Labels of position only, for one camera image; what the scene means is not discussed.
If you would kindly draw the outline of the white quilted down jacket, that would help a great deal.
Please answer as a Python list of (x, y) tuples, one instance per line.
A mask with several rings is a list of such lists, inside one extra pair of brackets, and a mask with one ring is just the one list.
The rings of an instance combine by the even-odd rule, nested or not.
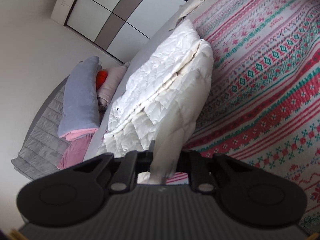
[(210, 93), (213, 63), (210, 44), (190, 20), (183, 21), (129, 77), (124, 94), (112, 103), (98, 154), (120, 158), (145, 151), (154, 141), (149, 175), (140, 180), (158, 184), (172, 177)]

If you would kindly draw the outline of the pink bedding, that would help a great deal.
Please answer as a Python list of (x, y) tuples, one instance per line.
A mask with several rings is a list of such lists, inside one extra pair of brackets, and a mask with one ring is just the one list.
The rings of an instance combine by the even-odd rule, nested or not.
[(93, 133), (87, 134), (80, 139), (72, 141), (66, 148), (60, 162), (57, 165), (57, 168), (64, 170), (81, 163), (85, 157), (93, 135)]

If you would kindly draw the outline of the grey quilted headboard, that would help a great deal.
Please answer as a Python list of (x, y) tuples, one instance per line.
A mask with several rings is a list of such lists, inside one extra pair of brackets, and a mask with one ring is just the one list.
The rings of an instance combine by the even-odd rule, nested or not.
[(18, 156), (11, 160), (14, 169), (29, 180), (57, 172), (69, 143), (57, 135), (62, 118), (64, 79), (46, 98), (25, 136)]

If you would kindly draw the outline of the red green patterned blanket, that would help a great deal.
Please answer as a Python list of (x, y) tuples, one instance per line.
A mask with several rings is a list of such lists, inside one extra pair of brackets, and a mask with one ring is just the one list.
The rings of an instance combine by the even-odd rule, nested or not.
[(188, 18), (210, 43), (212, 86), (185, 148), (224, 153), (300, 186), (319, 230), (319, 0), (205, 0)]

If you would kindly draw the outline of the grey bed sheet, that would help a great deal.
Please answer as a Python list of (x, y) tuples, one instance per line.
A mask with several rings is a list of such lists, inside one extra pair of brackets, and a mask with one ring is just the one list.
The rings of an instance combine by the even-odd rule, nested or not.
[(104, 152), (117, 158), (147, 150), (162, 121), (173, 118), (193, 133), (208, 98), (213, 51), (193, 25), (203, 5), (213, 0), (189, 0), (157, 31), (131, 60), (85, 160)]

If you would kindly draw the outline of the beige pink pillow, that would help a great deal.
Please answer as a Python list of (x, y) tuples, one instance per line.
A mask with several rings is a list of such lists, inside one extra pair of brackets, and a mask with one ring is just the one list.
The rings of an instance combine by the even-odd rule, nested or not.
[(107, 107), (126, 72), (126, 67), (119, 66), (103, 70), (108, 72), (108, 77), (103, 85), (97, 90), (97, 97), (99, 105), (101, 107)]

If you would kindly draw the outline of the orange red plush toy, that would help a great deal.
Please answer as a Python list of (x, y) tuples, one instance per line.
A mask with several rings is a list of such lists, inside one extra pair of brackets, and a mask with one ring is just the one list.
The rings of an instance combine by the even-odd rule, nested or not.
[(106, 70), (101, 70), (97, 73), (96, 80), (95, 80), (96, 90), (98, 90), (103, 85), (107, 77), (108, 77), (108, 72)]

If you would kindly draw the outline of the white grey sliding wardrobe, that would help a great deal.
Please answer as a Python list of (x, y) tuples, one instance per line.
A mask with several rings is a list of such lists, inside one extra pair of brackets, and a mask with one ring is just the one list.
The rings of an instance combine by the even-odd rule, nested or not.
[(187, 0), (57, 0), (51, 18), (130, 61)]

